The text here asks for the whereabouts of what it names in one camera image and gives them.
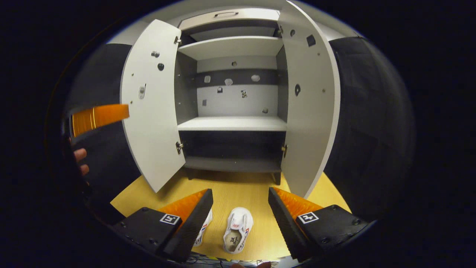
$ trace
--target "shoe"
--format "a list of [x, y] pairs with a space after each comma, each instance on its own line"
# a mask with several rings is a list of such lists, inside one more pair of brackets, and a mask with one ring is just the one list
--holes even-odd
[[225, 242], [223, 248], [226, 252], [236, 254], [243, 250], [253, 223], [253, 217], [246, 208], [236, 207], [231, 211], [227, 230], [223, 236]]
[[193, 243], [194, 247], [198, 247], [202, 244], [202, 242], [203, 242], [203, 239], [202, 239], [203, 238], [203, 233], [205, 232], [205, 229], [210, 224], [212, 219], [213, 219], [213, 215], [212, 215], [211, 209], [210, 209], [210, 212], [208, 213], [208, 216], [207, 216], [207, 218], [205, 219], [205, 222], [202, 225], [202, 229], [200, 229], [200, 232], [198, 233], [197, 239], [195, 240], [195, 243]]

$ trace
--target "cabinet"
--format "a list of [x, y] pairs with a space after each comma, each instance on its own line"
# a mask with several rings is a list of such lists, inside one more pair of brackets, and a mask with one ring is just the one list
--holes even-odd
[[[156, 192], [186, 167], [269, 172], [277, 183], [283, 172], [290, 190], [307, 197], [336, 133], [336, 59], [319, 27], [290, 1], [279, 12], [235, 12], [250, 15], [213, 21], [204, 14], [179, 28], [155, 20], [144, 30], [121, 81], [129, 147]], [[181, 42], [232, 23], [264, 23], [278, 34], [215, 32]]]

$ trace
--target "cabinet door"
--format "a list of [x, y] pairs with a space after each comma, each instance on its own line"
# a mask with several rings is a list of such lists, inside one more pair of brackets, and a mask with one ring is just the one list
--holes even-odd
[[155, 192], [185, 164], [176, 148], [174, 100], [174, 41], [180, 35], [179, 29], [154, 20], [132, 46], [122, 72], [120, 102], [129, 105], [124, 130], [134, 160]]
[[278, 25], [289, 79], [288, 148], [281, 169], [291, 192], [307, 198], [324, 170], [336, 135], [339, 74], [329, 42], [302, 9], [287, 1]]

